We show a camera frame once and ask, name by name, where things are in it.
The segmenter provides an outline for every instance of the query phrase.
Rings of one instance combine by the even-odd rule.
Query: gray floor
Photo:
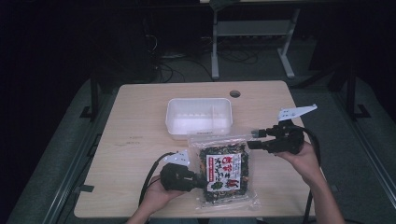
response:
[[[293,80],[286,78],[277,57],[276,48],[279,47],[279,43],[263,40],[259,48],[251,48],[246,52],[224,50],[221,55],[228,60],[219,59],[218,81],[284,80],[288,84],[295,84],[313,74],[312,71],[308,71],[308,65],[315,41],[295,40],[290,46],[288,55],[296,74]],[[245,63],[230,61],[235,60],[234,57],[240,60],[246,57],[246,53],[250,56],[257,55],[257,62],[255,56]],[[212,81],[203,68],[204,66],[210,71],[209,52],[200,58],[190,60],[192,61],[180,58],[166,63],[177,70],[169,82]],[[163,71],[164,79],[169,75],[170,73]],[[344,92],[334,94],[327,91],[327,80],[328,77],[325,77],[309,88],[290,92],[297,106],[318,105],[318,110],[303,116],[303,121],[304,126],[318,136],[323,172],[334,189],[334,196],[345,218],[363,223],[396,223],[395,207],[384,191],[383,184],[378,180],[370,155],[355,131],[356,125],[363,130],[369,143],[375,147],[375,152],[389,172],[390,178],[396,179],[396,126],[377,102],[370,87],[361,80],[358,80],[357,104],[365,105],[372,117],[351,122],[343,109]],[[103,131],[116,96],[117,90],[114,90],[113,94],[101,94],[100,116],[94,122],[90,122],[79,117],[83,108],[90,105],[89,82],[81,87],[20,197],[9,223],[122,223],[126,220],[77,218],[73,215],[73,207],[78,194],[75,193],[75,188],[71,191],[62,188],[65,185],[79,186],[84,181],[90,164],[90,159],[85,155],[92,148],[96,135]],[[83,156],[78,160],[76,155]],[[264,220],[275,224],[301,223],[302,219],[269,217]]]

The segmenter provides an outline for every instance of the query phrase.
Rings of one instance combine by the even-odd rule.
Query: light wood surface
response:
[[[240,91],[233,98],[230,91]],[[282,81],[125,85],[120,88],[75,208],[77,217],[129,217],[151,165],[164,153],[188,148],[173,140],[165,126],[173,98],[220,97],[231,101],[233,126],[270,128],[280,108],[295,107]],[[303,126],[300,119],[296,125]],[[295,217],[304,214],[308,186],[286,161],[263,150],[251,152],[253,189],[259,209],[202,213],[196,210],[198,189],[186,193],[154,217]],[[164,163],[160,163],[157,175]]]

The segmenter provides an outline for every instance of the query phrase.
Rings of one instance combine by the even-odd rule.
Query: white container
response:
[[[176,98],[168,103],[166,127],[176,140],[188,134],[227,134],[233,125],[231,102],[225,98]]]

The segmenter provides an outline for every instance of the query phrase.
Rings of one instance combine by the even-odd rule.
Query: person's hand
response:
[[[151,178],[150,185],[140,206],[154,213],[163,209],[172,199],[184,193],[184,191],[179,190],[166,190],[161,184],[160,177],[156,175]]]
[[[318,178],[323,177],[318,165],[318,159],[312,145],[304,142],[303,148],[299,154],[294,155],[288,151],[276,153],[280,158],[290,162],[294,169],[303,177],[303,180],[309,186]]]
[[[163,209],[172,199],[184,194],[179,190],[166,190],[158,175],[151,178],[143,202],[128,219],[128,224],[143,224],[151,214]]]

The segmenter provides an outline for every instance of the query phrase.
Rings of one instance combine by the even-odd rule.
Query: person's right hand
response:
[[[318,159],[315,150],[311,144],[304,142],[303,148],[299,154],[294,155],[288,151],[276,153],[280,158],[290,162],[294,169],[303,177],[307,185],[313,184],[315,180],[323,177],[318,165]]]

